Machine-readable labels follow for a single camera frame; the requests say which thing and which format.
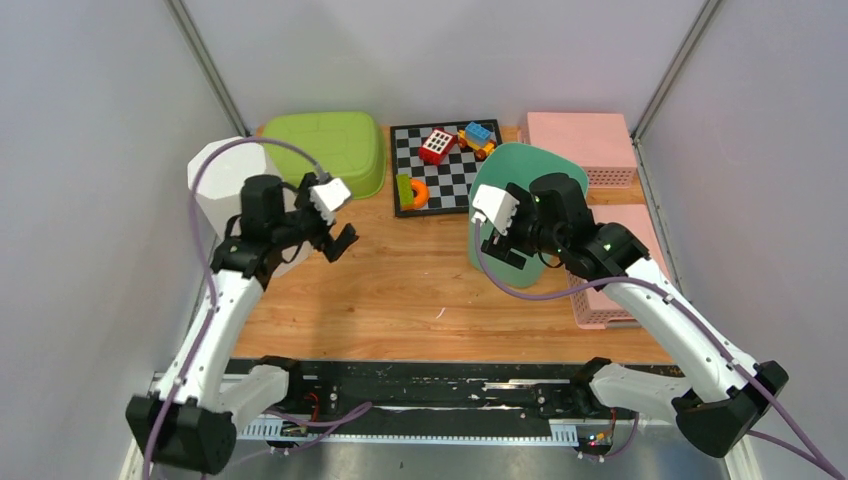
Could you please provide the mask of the green flat toy brick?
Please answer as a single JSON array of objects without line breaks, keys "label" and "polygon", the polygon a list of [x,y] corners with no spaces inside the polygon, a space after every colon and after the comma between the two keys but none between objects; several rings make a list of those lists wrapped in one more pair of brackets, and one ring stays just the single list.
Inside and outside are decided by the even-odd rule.
[{"label": "green flat toy brick", "polygon": [[413,181],[407,174],[398,174],[395,177],[395,186],[398,194],[398,206],[401,211],[412,210],[415,206],[416,191]]}]

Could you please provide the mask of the pink perforated plastic basket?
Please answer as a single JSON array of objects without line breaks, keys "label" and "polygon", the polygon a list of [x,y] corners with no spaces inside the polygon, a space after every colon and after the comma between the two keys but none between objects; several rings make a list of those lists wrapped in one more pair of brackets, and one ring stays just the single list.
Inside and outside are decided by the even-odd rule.
[{"label": "pink perforated plastic basket", "polygon": [[[648,248],[650,256],[657,261],[663,273],[671,277],[646,205],[591,205],[590,209],[597,222],[615,222],[627,227]],[[625,309],[603,292],[587,289],[570,296],[570,301],[575,322],[581,329],[639,327],[638,322]]]}]

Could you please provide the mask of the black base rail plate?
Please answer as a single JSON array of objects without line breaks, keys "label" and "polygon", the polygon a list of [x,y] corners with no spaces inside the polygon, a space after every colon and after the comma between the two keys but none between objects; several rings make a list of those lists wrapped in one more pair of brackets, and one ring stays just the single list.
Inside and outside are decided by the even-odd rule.
[{"label": "black base rail plate", "polygon": [[581,407],[578,364],[305,361],[301,384],[282,419],[263,414],[241,438],[301,444],[357,406],[361,417],[331,430],[328,440],[366,443],[579,444],[613,426],[624,432],[635,414]]}]

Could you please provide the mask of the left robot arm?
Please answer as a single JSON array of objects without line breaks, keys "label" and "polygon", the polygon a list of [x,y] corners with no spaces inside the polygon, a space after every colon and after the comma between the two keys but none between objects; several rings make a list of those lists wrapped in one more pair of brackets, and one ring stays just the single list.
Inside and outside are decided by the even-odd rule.
[{"label": "left robot arm", "polygon": [[133,396],[125,410],[143,455],[144,478],[155,465],[215,475],[229,463],[238,434],[272,405],[298,411],[306,386],[293,359],[261,359],[237,385],[221,383],[246,320],[281,265],[284,251],[306,244],[334,262],[357,241],[351,224],[333,236],[336,214],[353,199],[342,179],[308,173],[298,186],[271,174],[247,178],[240,211],[225,224],[205,274],[199,317],[157,389]]}]

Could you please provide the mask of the blue yellow toy car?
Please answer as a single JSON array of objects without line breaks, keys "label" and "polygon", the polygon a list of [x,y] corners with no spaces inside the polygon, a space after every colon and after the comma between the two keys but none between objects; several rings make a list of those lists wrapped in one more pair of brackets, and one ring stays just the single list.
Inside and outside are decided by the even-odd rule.
[{"label": "blue yellow toy car", "polygon": [[460,129],[457,140],[460,148],[472,150],[478,161],[486,160],[497,147],[494,132],[477,122],[469,122]]}]

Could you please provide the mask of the green bin with white liner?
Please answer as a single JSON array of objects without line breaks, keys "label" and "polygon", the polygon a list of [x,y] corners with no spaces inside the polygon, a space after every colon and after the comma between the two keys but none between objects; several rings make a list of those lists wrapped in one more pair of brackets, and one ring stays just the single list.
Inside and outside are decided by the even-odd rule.
[{"label": "green bin with white liner", "polygon": [[[518,142],[499,145],[482,162],[470,189],[470,199],[476,196],[480,185],[491,185],[505,189],[512,182],[528,190],[529,184],[538,177],[550,173],[565,173],[575,179],[586,198],[589,178],[577,164],[548,150]],[[519,256],[526,260],[523,269],[485,255],[487,265],[494,275],[513,289],[526,289],[534,285],[546,267],[536,257]]]}]

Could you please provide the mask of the black grey checkerboard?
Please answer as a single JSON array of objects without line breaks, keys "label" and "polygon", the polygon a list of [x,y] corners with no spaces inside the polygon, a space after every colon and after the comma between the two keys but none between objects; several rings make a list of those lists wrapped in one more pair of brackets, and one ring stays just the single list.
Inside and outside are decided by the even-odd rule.
[{"label": "black grey checkerboard", "polygon": [[443,214],[466,213],[470,206],[470,192],[482,162],[468,149],[453,147],[439,165],[423,163],[418,150],[432,130],[440,128],[456,134],[467,126],[467,121],[450,121],[392,126],[389,129],[388,150],[392,175],[406,175],[428,187],[427,203],[411,210],[402,210],[397,189],[393,190],[394,214],[397,218],[410,218]]}]

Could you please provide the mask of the red window toy brick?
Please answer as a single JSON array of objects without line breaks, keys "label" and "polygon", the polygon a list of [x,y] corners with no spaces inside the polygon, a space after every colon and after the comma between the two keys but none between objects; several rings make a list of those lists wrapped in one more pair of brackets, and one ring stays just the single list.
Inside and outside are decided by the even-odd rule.
[{"label": "red window toy brick", "polygon": [[427,165],[440,165],[457,143],[457,135],[434,128],[418,149],[419,159]]}]

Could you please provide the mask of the large green plastic container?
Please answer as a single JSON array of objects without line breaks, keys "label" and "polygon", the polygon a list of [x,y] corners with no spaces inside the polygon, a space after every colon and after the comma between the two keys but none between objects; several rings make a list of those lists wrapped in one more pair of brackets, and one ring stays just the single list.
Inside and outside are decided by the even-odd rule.
[{"label": "large green plastic container", "polygon": [[361,111],[282,115],[257,128],[256,134],[295,145],[342,179],[355,199],[380,192],[387,169],[383,132]]}]

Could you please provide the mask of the orange arch toy block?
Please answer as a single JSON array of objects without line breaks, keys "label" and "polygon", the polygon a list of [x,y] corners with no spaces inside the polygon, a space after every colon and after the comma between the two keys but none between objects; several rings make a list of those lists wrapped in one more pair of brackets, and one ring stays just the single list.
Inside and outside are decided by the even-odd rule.
[{"label": "orange arch toy block", "polygon": [[429,188],[428,186],[418,179],[412,179],[413,187],[416,191],[415,195],[415,206],[412,210],[419,210],[425,207],[429,201]]}]

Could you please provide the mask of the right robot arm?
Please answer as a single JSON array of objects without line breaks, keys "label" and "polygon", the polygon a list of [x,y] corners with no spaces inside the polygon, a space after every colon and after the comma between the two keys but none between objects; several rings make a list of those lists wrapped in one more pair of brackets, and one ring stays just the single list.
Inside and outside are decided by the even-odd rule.
[{"label": "right robot arm", "polygon": [[788,381],[784,368],[755,360],[718,332],[631,230],[594,218],[577,180],[553,173],[525,188],[481,185],[471,209],[482,268],[495,259],[518,265],[534,255],[554,257],[582,289],[622,307],[680,369],[679,377],[668,377],[596,357],[566,393],[566,405],[580,415],[645,414],[674,424],[700,452],[721,458],[776,406]]}]

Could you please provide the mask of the white plastic bin liner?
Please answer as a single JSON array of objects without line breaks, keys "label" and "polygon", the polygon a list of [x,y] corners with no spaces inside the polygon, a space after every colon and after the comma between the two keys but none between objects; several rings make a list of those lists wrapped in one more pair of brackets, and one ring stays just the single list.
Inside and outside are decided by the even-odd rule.
[{"label": "white plastic bin liner", "polygon": [[[187,165],[187,183],[191,190],[193,181],[203,162],[219,147],[244,137],[231,137],[207,144]],[[216,157],[205,170],[200,181],[196,201],[203,216],[216,233],[218,244],[224,239],[226,222],[241,213],[239,194],[244,180],[250,176],[271,174],[281,177],[273,165],[265,147],[256,143],[246,143],[231,147]],[[313,247],[304,242],[298,250],[291,247],[283,251],[284,260],[293,260],[289,264],[279,265],[273,277],[281,277],[304,262],[312,253]]]}]

